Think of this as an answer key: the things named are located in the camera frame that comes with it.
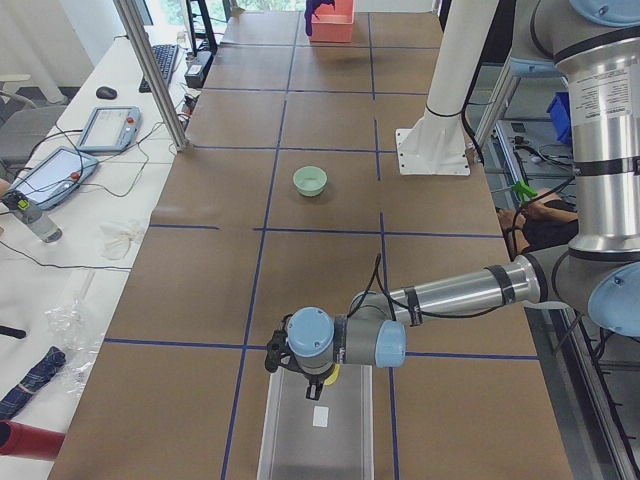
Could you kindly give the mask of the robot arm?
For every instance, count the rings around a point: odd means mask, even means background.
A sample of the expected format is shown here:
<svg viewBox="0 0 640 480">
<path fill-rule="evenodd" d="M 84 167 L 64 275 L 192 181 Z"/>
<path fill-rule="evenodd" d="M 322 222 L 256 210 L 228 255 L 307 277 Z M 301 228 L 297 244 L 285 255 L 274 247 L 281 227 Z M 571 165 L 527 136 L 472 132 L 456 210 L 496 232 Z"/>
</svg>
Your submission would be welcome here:
<svg viewBox="0 0 640 480">
<path fill-rule="evenodd" d="M 393 292 L 365 290 L 348 313 L 288 315 L 267 347 L 266 369 L 302 374 L 306 396 L 343 364 L 398 367 L 407 327 L 467 319 L 516 302 L 559 301 L 600 327 L 639 333 L 639 5 L 635 1 L 522 1 L 514 47 L 567 78 L 577 234 L 530 251 L 523 216 L 498 214 L 512 261 Z"/>
</svg>

